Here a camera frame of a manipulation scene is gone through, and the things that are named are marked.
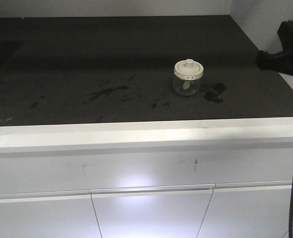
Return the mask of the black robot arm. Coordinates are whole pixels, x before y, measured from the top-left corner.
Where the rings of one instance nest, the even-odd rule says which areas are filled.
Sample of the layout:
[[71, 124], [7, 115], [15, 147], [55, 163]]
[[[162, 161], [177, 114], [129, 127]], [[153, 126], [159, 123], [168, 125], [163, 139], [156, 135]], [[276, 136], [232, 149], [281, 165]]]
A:
[[261, 70], [293, 76], [293, 21], [283, 21], [277, 34], [283, 50], [275, 54], [259, 51], [255, 63]]

